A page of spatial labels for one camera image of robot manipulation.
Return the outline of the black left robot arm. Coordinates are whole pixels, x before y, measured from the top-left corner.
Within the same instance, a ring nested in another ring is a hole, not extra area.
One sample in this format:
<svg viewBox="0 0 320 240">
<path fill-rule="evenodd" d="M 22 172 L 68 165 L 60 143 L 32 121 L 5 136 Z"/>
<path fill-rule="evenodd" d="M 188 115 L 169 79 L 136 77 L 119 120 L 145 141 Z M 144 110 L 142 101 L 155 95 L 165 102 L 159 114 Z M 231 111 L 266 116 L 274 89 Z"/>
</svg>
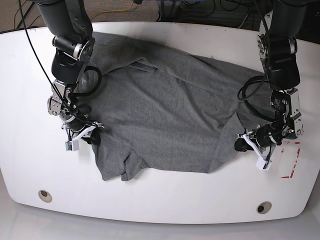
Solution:
<svg viewBox="0 0 320 240">
<path fill-rule="evenodd" d="M 244 102 L 254 116 L 269 123 L 255 130 L 246 130 L 240 135 L 234 146 L 239 152 L 253 150 L 245 141 L 245 137 L 248 137 L 259 150 L 264 150 L 280 146 L 285 138 L 296 139 L 303 132 L 297 89 L 301 80 L 296 58 L 296 35 L 310 3 L 309 0 L 254 2 L 261 17 L 257 44 L 264 74 L 248 79 L 238 91 L 237 98 Z M 260 113 L 248 101 L 264 83 L 271 89 L 270 105 L 274 110 L 273 117 Z"/>
</svg>

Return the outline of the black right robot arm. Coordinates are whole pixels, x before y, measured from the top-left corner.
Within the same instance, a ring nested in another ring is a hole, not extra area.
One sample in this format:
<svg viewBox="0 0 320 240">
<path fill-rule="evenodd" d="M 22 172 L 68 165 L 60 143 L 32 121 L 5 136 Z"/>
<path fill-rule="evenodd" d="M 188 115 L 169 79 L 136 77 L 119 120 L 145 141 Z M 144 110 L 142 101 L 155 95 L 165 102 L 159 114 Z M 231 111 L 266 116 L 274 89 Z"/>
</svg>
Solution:
<svg viewBox="0 0 320 240">
<path fill-rule="evenodd" d="M 102 82 L 101 71 L 89 65 L 95 39 L 84 1 L 36 0 L 34 3 L 54 35 L 55 55 L 51 73 L 55 80 L 51 87 L 52 96 L 47 102 L 48 113 L 63 121 L 68 151 L 74 151 L 80 139 L 89 145 L 99 145 L 98 128 L 101 123 L 90 120 L 90 106 L 78 103 L 79 97 L 90 96 Z M 95 86 L 87 92 L 77 92 L 81 78 L 90 71 L 97 74 Z"/>
</svg>

